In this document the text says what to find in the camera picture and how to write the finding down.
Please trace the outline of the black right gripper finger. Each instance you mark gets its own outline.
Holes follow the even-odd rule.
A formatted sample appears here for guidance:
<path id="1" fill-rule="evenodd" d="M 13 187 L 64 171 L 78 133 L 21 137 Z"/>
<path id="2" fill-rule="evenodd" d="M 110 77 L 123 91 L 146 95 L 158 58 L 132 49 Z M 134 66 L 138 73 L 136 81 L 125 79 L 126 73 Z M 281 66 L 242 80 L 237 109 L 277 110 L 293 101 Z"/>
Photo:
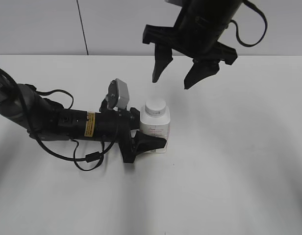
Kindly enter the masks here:
<path id="1" fill-rule="evenodd" d="M 214 76 L 219 69 L 219 60 L 193 61 L 193 66 L 184 79 L 184 88 L 188 90 L 203 79 Z"/>
<path id="2" fill-rule="evenodd" d="M 165 68 L 172 62 L 173 54 L 170 47 L 155 44 L 154 50 L 154 68 L 152 73 L 152 82 L 156 83 Z"/>

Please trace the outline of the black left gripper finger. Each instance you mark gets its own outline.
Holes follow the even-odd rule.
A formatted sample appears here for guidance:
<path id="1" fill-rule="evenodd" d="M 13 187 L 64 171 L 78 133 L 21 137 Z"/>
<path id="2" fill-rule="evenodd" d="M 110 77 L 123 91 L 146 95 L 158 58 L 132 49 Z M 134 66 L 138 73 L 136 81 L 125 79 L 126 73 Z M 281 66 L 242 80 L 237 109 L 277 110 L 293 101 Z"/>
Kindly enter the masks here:
<path id="1" fill-rule="evenodd" d="M 167 140 L 164 138 L 146 135 L 137 131 L 133 137 L 133 155 L 136 157 L 151 150 L 162 149 L 166 143 Z"/>
<path id="2" fill-rule="evenodd" d="M 140 129 L 140 111 L 134 107 L 131 107 L 130 110 L 130 128 L 131 130 Z"/>

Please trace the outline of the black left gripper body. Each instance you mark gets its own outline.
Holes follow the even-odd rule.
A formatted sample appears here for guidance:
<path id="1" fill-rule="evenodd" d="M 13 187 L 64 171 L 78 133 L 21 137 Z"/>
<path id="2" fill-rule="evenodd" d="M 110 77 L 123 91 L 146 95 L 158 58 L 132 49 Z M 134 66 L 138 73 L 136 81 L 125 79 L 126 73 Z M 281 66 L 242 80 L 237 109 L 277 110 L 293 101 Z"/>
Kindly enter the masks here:
<path id="1" fill-rule="evenodd" d="M 136 157 L 133 155 L 133 137 L 131 136 L 134 130 L 131 130 L 129 122 L 129 110 L 119 112 L 106 110 L 103 113 L 97 113 L 93 138 L 100 142 L 110 143 L 107 148 L 103 149 L 102 154 L 106 154 L 117 143 L 123 162 L 132 164 Z"/>

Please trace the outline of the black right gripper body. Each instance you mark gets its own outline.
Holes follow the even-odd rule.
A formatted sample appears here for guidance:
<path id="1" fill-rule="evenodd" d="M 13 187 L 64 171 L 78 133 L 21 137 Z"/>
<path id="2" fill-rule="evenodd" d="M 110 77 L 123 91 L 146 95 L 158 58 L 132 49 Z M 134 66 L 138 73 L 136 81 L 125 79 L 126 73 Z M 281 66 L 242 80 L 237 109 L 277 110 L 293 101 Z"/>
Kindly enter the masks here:
<path id="1" fill-rule="evenodd" d="M 232 65 L 236 50 L 218 42 L 237 11 L 237 2 L 183 2 L 172 27 L 146 25 L 142 42 L 161 44 L 196 60 Z"/>

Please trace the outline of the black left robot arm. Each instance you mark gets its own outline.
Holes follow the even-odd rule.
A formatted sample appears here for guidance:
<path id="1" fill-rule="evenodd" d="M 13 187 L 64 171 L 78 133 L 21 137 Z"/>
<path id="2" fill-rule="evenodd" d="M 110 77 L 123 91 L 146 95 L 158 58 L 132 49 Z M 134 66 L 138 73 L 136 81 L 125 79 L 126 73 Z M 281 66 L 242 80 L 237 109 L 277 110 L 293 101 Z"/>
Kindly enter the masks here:
<path id="1" fill-rule="evenodd" d="M 120 79 L 110 82 L 108 93 L 98 112 L 65 108 L 49 99 L 33 85 L 18 84 L 0 68 L 0 115 L 27 130 L 41 147 L 47 141 L 97 141 L 102 150 L 68 161 L 103 162 L 114 144 L 119 146 L 124 163 L 132 164 L 137 155 L 165 147 L 161 137 L 142 133 L 140 111 L 128 108 L 127 84 Z"/>

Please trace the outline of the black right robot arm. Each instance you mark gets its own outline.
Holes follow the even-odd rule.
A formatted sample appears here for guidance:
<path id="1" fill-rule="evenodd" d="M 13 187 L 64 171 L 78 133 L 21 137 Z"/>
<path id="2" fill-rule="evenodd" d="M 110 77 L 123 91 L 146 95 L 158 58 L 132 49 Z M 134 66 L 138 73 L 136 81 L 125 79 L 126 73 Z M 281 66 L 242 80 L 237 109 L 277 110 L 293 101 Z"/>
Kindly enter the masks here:
<path id="1" fill-rule="evenodd" d="M 142 42 L 155 45 L 152 82 L 156 83 L 172 62 L 174 50 L 193 60 L 184 79 L 186 90 L 217 74 L 221 61 L 232 65 L 236 50 L 218 39 L 241 4 L 240 0 L 184 0 L 173 26 L 146 25 Z"/>

